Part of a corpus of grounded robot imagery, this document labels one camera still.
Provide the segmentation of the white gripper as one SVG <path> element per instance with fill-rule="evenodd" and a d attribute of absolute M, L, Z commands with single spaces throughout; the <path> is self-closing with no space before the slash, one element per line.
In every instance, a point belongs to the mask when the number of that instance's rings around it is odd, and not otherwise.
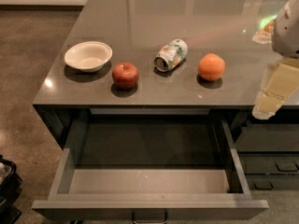
<path fill-rule="evenodd" d="M 252 115 L 266 120 L 273 117 L 299 89 L 299 0 L 288 0 L 276 17 L 272 50 L 285 58 L 270 64 L 262 77 Z"/>

